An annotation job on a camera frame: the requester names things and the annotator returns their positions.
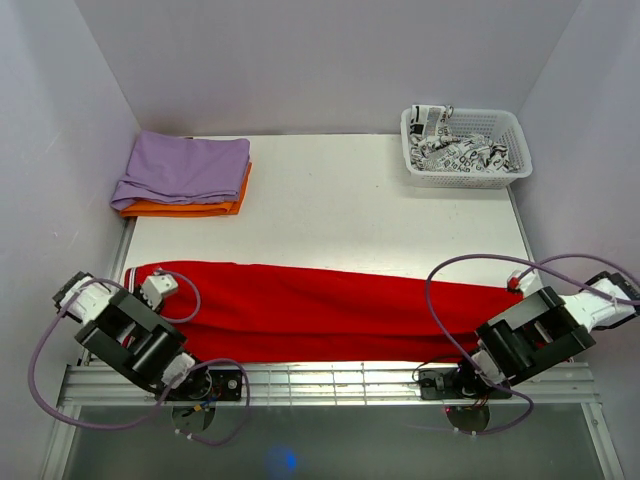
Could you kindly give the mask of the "red trousers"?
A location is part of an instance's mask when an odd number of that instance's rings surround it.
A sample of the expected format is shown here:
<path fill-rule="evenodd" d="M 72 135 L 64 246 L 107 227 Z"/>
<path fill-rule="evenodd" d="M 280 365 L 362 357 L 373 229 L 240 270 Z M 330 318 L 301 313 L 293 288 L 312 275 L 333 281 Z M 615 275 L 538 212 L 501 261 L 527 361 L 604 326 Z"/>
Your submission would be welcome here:
<path fill-rule="evenodd" d="M 522 300 L 504 288 L 227 262 L 173 261 L 163 314 L 201 360 L 240 363 L 459 359 L 476 329 Z"/>

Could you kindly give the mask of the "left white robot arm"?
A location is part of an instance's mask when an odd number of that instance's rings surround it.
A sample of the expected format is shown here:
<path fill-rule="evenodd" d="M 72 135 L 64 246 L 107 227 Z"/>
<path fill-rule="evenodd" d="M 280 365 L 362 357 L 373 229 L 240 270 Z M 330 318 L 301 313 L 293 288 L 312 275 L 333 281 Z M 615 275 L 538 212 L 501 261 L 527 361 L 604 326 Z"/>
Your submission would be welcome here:
<path fill-rule="evenodd" d="M 194 316 L 161 316 L 178 289 L 175 276 L 162 270 L 133 290 L 79 272 L 52 300 L 59 313 L 80 324 L 76 341 L 131 383 L 155 396 L 168 389 L 170 401 L 201 400 L 212 391 L 211 376 L 193 369 L 198 359 L 176 328 Z"/>

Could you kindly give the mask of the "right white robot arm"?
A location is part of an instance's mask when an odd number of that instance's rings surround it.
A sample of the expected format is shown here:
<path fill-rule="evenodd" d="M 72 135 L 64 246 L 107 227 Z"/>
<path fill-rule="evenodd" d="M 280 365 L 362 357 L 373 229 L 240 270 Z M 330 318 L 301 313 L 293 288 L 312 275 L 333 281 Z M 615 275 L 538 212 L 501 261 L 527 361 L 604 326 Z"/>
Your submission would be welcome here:
<path fill-rule="evenodd" d="M 514 387 L 591 348 L 593 331 L 617 328 L 639 316 L 639 289 L 619 273 L 603 272 L 583 289 L 559 295 L 544 287 L 476 330 L 478 346 L 447 380 L 462 398 L 508 398 L 492 385 Z"/>

